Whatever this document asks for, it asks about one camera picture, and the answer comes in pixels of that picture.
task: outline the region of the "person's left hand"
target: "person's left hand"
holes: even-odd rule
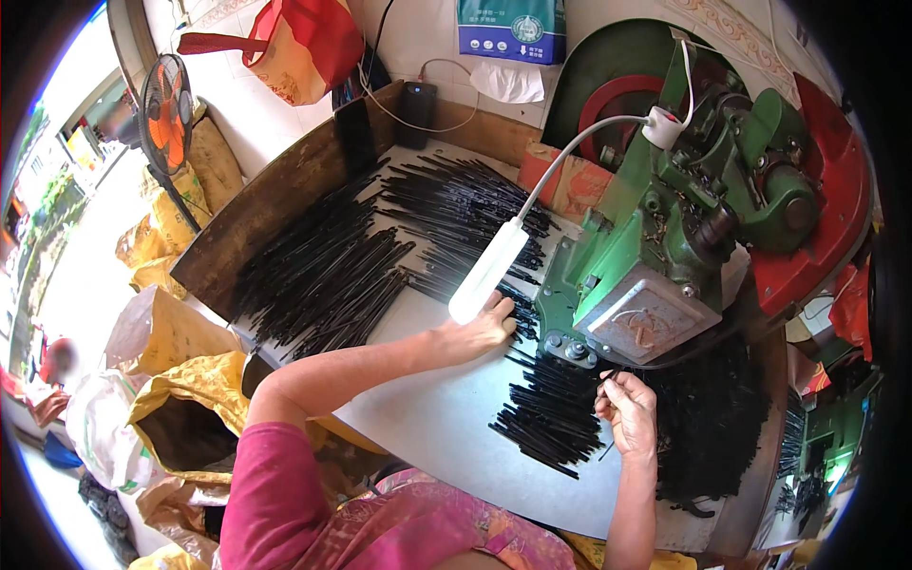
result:
[[[430,330],[440,354],[440,366],[457,366],[474,360],[500,345],[516,330],[516,319],[510,317],[515,303],[500,291],[491,293],[481,313],[467,325],[448,318]]]

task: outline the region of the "round icon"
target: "round icon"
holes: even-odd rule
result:
[[[534,44],[542,39],[544,34],[544,26],[535,16],[519,16],[513,20],[510,29],[513,31],[513,37],[524,44]]]

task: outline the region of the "tiled wall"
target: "tiled wall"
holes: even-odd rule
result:
[[[394,78],[415,80],[421,64],[445,57],[471,70],[478,58],[460,56],[456,32],[457,0],[395,0],[378,53]],[[192,25],[199,31],[246,36],[265,0],[188,0],[185,3]],[[366,30],[373,44],[387,0],[349,0],[356,23]],[[797,70],[836,93],[836,83],[825,66],[809,55],[813,44],[802,48],[793,38],[796,24],[779,0],[773,0],[776,44],[785,67],[772,54],[769,19],[765,0],[574,0],[567,2],[567,43],[572,49],[602,26],[623,19],[648,17],[665,20],[691,30],[717,49],[754,66],[732,61],[748,90],[756,95],[776,87],[796,103],[789,70]],[[161,51],[171,51],[175,19],[168,0],[144,0],[150,28]],[[177,44],[179,33],[173,35]],[[232,146],[245,176],[254,176],[265,164],[331,115],[325,98],[310,107],[292,108],[273,95],[241,63],[238,51],[188,56],[193,92],[214,106],[216,124]],[[541,128],[547,115],[560,66],[542,67],[546,99],[536,103],[510,105],[481,97],[480,108]],[[439,97],[474,105],[475,89],[462,69],[446,62],[428,66],[426,81],[438,87]]]

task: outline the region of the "white work surface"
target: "white work surface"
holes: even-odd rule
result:
[[[517,170],[488,157],[429,140],[428,148],[414,151],[393,147],[392,165],[408,162],[421,164],[417,155],[437,154],[453,158],[479,158],[512,180]],[[389,166],[380,174],[392,174]],[[363,195],[379,189],[375,182]],[[578,226],[555,216],[564,229],[551,230],[543,242],[551,262],[554,248],[564,234],[576,238]],[[386,216],[376,216],[372,232],[394,225]],[[420,238],[400,234],[403,242],[414,239],[418,246],[402,263],[415,269],[423,265],[417,258],[425,243]],[[544,269],[532,273],[538,281]],[[530,297],[536,293],[532,285],[508,277]],[[413,289],[406,288],[392,308],[383,316],[368,338],[369,344],[398,340],[440,325],[448,317],[447,307]],[[239,332],[248,333],[246,321],[239,323]],[[537,343],[524,340],[516,347],[533,355]],[[264,352],[280,361],[287,348],[263,347]],[[469,364],[398,378],[356,396],[335,415],[403,461],[449,483],[484,501],[533,519],[540,523],[587,536],[605,538],[615,508],[617,482],[620,474],[620,454],[612,448],[602,461],[597,451],[588,463],[570,465],[579,473],[579,480],[563,475],[550,467],[520,453],[519,447],[488,428],[496,421],[504,402],[510,402],[509,384],[523,384],[525,368],[503,358],[504,346]],[[610,425],[602,421],[602,442],[612,441]],[[722,501],[706,501],[701,509],[720,512]],[[684,552],[702,552],[709,543],[717,518],[699,519],[683,511],[672,511],[670,503],[657,504],[656,547]]]

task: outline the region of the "tissue package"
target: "tissue package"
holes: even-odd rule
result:
[[[459,0],[459,53],[564,63],[564,0]]]

